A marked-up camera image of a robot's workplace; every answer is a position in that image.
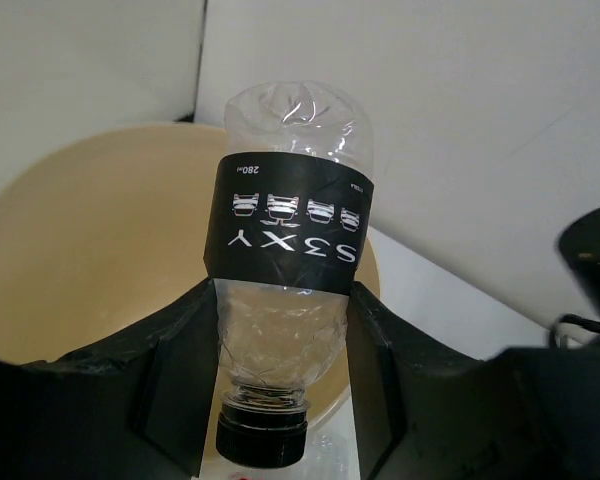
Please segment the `small black label bottle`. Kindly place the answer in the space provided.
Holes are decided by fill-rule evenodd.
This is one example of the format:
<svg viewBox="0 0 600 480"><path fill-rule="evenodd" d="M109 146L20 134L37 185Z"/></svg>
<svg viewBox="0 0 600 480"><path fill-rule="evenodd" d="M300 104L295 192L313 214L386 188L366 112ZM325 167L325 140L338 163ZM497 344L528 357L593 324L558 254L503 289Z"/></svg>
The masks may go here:
<svg viewBox="0 0 600 480"><path fill-rule="evenodd" d="M356 101L315 81L251 87L227 102L224 121L203 256L231 383L216 448L238 465L285 468L305 451L307 390L345 343L373 131Z"/></svg>

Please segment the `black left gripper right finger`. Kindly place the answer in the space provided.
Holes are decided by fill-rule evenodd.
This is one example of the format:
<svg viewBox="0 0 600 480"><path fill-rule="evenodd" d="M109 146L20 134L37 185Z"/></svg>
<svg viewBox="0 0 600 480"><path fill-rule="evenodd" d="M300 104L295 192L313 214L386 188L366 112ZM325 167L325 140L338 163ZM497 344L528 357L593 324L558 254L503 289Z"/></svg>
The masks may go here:
<svg viewBox="0 0 600 480"><path fill-rule="evenodd" d="M600 479L600 347L459 353L355 283L347 356L364 479Z"/></svg>

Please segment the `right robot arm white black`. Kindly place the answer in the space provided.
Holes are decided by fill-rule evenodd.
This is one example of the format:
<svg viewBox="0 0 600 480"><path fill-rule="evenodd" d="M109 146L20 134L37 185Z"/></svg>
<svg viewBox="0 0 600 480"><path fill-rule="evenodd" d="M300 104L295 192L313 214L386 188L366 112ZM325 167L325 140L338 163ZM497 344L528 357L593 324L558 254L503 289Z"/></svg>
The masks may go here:
<svg viewBox="0 0 600 480"><path fill-rule="evenodd" d="M561 327L574 326L593 333L595 337L589 343L600 346L600 208L568 225L559 235L556 248L599 319L594 321L572 313L561 315L550 327L548 345L559 345Z"/></svg>

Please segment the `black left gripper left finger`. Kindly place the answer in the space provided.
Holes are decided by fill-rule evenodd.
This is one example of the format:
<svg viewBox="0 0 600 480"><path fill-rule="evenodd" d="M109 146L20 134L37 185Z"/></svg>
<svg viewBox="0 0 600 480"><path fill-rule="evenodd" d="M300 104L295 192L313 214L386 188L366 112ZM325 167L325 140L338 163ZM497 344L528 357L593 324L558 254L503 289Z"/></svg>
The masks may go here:
<svg viewBox="0 0 600 480"><path fill-rule="evenodd" d="M0 360L0 479L193 479L217 372L216 292L53 362Z"/></svg>

